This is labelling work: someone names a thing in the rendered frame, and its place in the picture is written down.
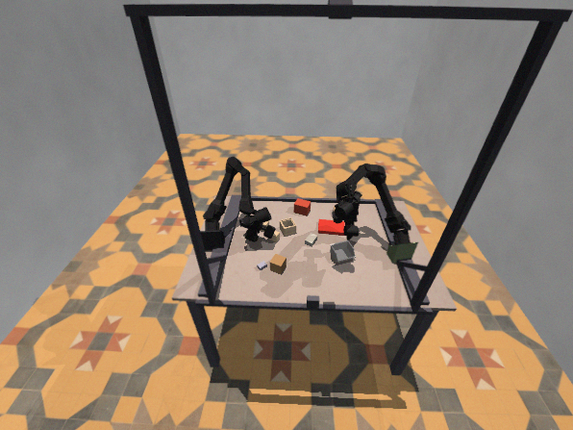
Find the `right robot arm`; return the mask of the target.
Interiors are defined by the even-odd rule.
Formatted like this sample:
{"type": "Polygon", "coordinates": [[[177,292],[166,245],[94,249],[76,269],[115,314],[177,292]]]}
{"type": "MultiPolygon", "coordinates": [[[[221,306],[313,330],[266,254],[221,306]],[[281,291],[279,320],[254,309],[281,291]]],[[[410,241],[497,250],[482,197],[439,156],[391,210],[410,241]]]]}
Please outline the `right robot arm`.
{"type": "Polygon", "coordinates": [[[395,245],[411,243],[408,232],[411,226],[408,225],[409,223],[405,220],[404,216],[397,211],[386,185],[385,169],[377,164],[360,165],[347,180],[336,186],[337,204],[335,204],[335,210],[332,211],[334,222],[336,224],[341,223],[342,221],[347,222],[347,216],[359,209],[362,194],[355,191],[355,189],[357,188],[357,183],[362,178],[362,175],[364,175],[363,177],[368,178],[370,183],[376,187],[381,197],[386,209],[386,226],[390,233],[394,233],[393,239],[395,245]],[[366,174],[364,175],[364,173],[366,174]],[[351,178],[352,180],[349,180],[351,178]]]}

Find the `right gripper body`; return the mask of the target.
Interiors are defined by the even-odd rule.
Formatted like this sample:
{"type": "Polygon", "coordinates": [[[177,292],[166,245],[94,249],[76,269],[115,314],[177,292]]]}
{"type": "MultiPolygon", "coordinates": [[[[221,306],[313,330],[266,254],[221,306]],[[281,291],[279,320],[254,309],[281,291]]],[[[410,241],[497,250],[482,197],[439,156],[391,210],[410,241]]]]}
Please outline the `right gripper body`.
{"type": "Polygon", "coordinates": [[[357,222],[358,214],[359,211],[355,211],[347,216],[347,222],[349,222],[349,225],[345,225],[343,228],[343,233],[345,236],[357,237],[359,235],[359,227],[354,224],[354,222],[357,222]]]}

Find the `red flat block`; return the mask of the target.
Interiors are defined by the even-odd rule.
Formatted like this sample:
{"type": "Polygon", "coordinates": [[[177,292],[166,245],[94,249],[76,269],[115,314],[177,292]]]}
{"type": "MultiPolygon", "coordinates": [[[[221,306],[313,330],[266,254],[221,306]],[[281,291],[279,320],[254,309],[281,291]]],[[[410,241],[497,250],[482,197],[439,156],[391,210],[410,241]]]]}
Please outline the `red flat block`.
{"type": "Polygon", "coordinates": [[[319,219],[318,233],[344,236],[343,233],[344,226],[345,226],[344,221],[336,224],[334,223],[333,220],[319,219]]]}

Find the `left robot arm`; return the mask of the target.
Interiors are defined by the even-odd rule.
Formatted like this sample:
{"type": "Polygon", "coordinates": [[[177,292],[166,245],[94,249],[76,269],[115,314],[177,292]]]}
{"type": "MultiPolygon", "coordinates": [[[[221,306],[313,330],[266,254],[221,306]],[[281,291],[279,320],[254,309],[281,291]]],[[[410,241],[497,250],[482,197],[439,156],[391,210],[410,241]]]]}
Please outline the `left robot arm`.
{"type": "Polygon", "coordinates": [[[264,223],[271,220],[271,214],[266,207],[260,210],[254,209],[251,199],[250,171],[243,167],[236,157],[228,158],[226,163],[226,173],[217,196],[208,207],[208,210],[203,214],[203,218],[206,220],[205,231],[220,230],[220,223],[218,220],[220,220],[223,214],[225,214],[227,206],[225,206],[224,202],[233,179],[238,173],[241,174],[241,199],[239,201],[239,211],[247,215],[239,220],[239,224],[240,227],[244,225],[249,227],[246,231],[245,238],[249,241],[255,242],[259,238],[258,233],[260,231],[252,229],[258,225],[258,222],[264,223]]]}

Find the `black metal overhead frame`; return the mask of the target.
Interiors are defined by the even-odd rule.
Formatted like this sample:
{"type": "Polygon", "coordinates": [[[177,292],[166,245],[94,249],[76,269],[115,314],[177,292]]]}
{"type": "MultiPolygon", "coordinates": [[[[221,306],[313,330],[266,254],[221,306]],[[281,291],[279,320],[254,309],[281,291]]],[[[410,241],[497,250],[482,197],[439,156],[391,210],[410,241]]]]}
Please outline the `black metal overhead frame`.
{"type": "Polygon", "coordinates": [[[209,264],[225,260],[226,255],[212,257],[215,259],[207,258],[206,255],[148,16],[322,16],[539,21],[431,260],[427,266],[397,261],[399,266],[425,271],[410,302],[413,312],[418,312],[563,22],[567,22],[573,12],[573,10],[556,9],[314,4],[132,4],[123,7],[126,16],[131,18],[162,138],[210,304],[214,304],[216,293],[209,264]]]}

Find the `orange-red cube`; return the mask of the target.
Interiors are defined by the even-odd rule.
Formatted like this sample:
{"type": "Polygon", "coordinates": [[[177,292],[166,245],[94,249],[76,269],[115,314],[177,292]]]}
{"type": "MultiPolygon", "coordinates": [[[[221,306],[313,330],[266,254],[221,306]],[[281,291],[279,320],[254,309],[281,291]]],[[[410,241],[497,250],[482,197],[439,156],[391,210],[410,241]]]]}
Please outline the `orange-red cube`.
{"type": "Polygon", "coordinates": [[[300,215],[308,215],[307,214],[307,209],[308,209],[308,213],[311,210],[311,201],[307,201],[307,200],[303,200],[303,199],[297,199],[296,202],[294,203],[294,212],[300,215]]]}

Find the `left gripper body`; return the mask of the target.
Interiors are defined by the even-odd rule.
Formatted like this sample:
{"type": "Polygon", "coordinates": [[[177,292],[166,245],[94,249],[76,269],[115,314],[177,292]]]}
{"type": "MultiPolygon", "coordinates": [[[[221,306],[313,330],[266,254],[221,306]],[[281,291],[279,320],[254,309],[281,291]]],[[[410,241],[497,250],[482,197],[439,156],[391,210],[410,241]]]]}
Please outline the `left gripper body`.
{"type": "MultiPolygon", "coordinates": [[[[242,227],[244,227],[244,228],[249,228],[249,227],[247,227],[246,225],[244,225],[244,226],[242,226],[242,227]]],[[[269,239],[272,239],[273,234],[274,234],[276,228],[273,227],[273,226],[271,226],[271,225],[267,225],[267,227],[266,227],[266,226],[263,225],[263,223],[259,223],[259,222],[258,222],[258,225],[257,225],[255,228],[253,228],[252,230],[258,230],[258,231],[263,230],[263,231],[264,231],[263,235],[264,235],[265,237],[269,238],[269,239]],[[262,228],[262,227],[263,227],[263,228],[262,228]],[[264,228],[265,228],[265,229],[264,229],[264,228]]]]}

